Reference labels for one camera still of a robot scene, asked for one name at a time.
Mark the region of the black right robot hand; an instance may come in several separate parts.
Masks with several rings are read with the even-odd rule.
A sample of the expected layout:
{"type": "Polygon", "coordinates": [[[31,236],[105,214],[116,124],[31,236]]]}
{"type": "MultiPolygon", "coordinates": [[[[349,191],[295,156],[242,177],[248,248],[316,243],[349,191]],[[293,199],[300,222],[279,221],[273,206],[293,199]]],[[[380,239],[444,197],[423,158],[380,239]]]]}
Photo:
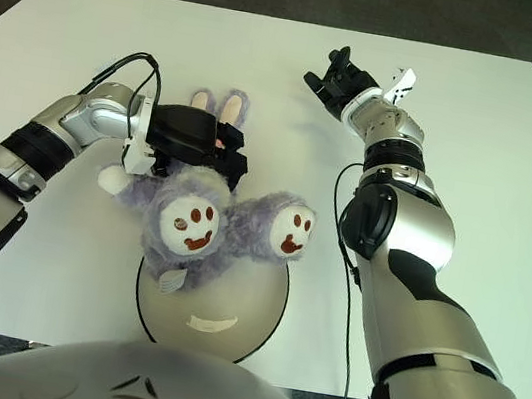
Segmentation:
{"type": "Polygon", "coordinates": [[[322,78],[312,71],[305,73],[303,78],[308,88],[337,121],[342,119],[344,108],[355,97],[366,89],[380,88],[371,74],[352,63],[350,50],[348,46],[333,49],[328,54],[330,66],[322,78]]]}

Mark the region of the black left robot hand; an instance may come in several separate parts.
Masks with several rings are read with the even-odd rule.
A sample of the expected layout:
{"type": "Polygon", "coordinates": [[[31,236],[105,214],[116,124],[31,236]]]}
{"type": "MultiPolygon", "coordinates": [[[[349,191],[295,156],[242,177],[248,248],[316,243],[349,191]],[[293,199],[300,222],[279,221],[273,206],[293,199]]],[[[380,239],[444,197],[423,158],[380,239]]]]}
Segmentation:
{"type": "Polygon", "coordinates": [[[238,152],[245,144],[244,134],[196,107],[156,107],[146,140],[154,150],[151,171],[155,176],[169,176],[173,161],[179,161],[215,170],[223,175],[230,190],[235,190],[247,173],[247,158],[238,152]]]}

